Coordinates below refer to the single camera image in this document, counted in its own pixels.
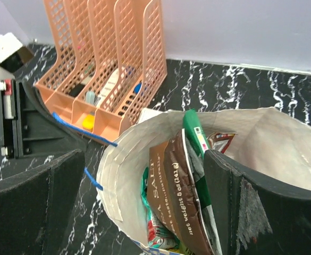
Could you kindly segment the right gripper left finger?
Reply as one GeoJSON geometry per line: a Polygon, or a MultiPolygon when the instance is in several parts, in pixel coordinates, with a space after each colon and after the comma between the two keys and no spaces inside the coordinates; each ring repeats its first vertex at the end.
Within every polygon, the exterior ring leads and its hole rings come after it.
{"type": "Polygon", "coordinates": [[[73,150],[0,181],[0,254],[58,254],[85,168],[73,150]]]}

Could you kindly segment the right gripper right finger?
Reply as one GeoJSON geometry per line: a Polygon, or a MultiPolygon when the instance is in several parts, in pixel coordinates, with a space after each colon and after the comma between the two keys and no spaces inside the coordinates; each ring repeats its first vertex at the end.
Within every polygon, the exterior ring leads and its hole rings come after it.
{"type": "Polygon", "coordinates": [[[223,254],[311,254],[311,191],[209,150],[204,171],[223,254]]]}

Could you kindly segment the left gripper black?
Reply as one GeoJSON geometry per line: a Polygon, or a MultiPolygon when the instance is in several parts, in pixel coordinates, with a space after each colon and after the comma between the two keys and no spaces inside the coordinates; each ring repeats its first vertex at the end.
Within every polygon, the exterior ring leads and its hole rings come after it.
{"type": "Polygon", "coordinates": [[[0,81],[0,156],[7,159],[87,150],[87,142],[46,109],[39,90],[24,80],[0,81]]]}

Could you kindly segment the blue checkered paper bag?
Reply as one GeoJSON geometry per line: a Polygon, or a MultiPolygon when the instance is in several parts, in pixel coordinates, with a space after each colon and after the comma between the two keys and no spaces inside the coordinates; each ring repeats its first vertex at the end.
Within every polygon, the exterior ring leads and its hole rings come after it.
{"type": "Polygon", "coordinates": [[[96,182],[143,254],[311,254],[311,127],[273,107],[144,109],[96,182]]]}

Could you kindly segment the brown kettle chips bag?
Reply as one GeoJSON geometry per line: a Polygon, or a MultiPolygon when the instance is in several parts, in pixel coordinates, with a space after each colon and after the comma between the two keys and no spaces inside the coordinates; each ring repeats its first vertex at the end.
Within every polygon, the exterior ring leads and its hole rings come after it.
{"type": "Polygon", "coordinates": [[[213,254],[189,163],[185,130],[149,150],[148,202],[194,254],[213,254]]]}

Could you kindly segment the green chips bag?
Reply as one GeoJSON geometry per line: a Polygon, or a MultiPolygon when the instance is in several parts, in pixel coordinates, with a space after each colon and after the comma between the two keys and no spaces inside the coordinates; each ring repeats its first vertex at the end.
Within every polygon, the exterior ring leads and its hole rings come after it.
{"type": "Polygon", "coordinates": [[[202,216],[203,229],[212,248],[212,254],[222,254],[220,239],[217,232],[211,197],[203,168],[204,153],[209,149],[200,119],[194,109],[185,112],[183,128],[186,136],[187,151],[191,165],[192,177],[199,199],[199,210],[202,216]]]}

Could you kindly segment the red doritos bag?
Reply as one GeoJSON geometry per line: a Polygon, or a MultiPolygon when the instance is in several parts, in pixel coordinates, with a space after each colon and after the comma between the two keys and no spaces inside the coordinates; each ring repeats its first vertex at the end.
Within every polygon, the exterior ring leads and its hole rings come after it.
{"type": "Polygon", "coordinates": [[[224,154],[236,135],[236,133],[214,132],[207,137],[207,140],[213,150],[224,154]]]}

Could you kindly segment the yellow small object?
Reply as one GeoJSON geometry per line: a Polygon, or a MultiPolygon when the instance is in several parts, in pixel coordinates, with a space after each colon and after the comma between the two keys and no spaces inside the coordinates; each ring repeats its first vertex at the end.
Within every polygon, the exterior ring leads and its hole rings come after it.
{"type": "Polygon", "coordinates": [[[82,127],[85,130],[92,132],[94,128],[94,122],[95,122],[95,116],[88,114],[82,121],[82,127]]]}

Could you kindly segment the black item in organizer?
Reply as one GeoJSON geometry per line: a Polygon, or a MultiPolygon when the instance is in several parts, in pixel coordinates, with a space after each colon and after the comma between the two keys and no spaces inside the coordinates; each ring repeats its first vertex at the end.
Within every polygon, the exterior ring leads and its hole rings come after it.
{"type": "Polygon", "coordinates": [[[75,85],[68,93],[69,96],[76,98],[84,89],[86,85],[83,83],[78,83],[75,85]]]}

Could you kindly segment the white bottle in organizer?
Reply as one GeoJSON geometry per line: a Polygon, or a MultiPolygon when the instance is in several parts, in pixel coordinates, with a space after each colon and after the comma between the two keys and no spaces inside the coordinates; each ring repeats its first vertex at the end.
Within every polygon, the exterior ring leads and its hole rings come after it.
{"type": "Polygon", "coordinates": [[[108,94],[112,91],[112,89],[116,86],[119,79],[119,69],[115,69],[111,76],[108,78],[105,85],[102,87],[99,95],[97,96],[96,107],[100,107],[104,99],[108,96],[108,94]]]}

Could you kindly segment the orange plastic file organizer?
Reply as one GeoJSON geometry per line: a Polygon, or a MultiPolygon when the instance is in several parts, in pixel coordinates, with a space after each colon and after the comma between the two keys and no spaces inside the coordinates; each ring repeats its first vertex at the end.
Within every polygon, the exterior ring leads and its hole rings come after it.
{"type": "Polygon", "coordinates": [[[160,1],[45,1],[55,64],[36,82],[49,112],[62,124],[104,144],[136,124],[167,75],[160,1]],[[115,69],[116,86],[96,107],[115,69]],[[134,87],[141,82],[138,94],[134,87]],[[69,91],[86,86],[73,98],[69,91]],[[82,127],[95,116],[93,131],[82,127]]]}

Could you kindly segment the blue object in organizer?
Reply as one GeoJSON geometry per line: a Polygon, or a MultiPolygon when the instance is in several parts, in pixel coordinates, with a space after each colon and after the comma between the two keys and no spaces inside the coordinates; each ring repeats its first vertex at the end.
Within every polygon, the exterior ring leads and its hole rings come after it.
{"type": "Polygon", "coordinates": [[[142,85],[142,83],[139,82],[139,83],[134,87],[134,90],[133,90],[133,93],[134,93],[134,94],[138,94],[138,92],[139,92],[140,89],[141,89],[141,85],[142,85]]]}

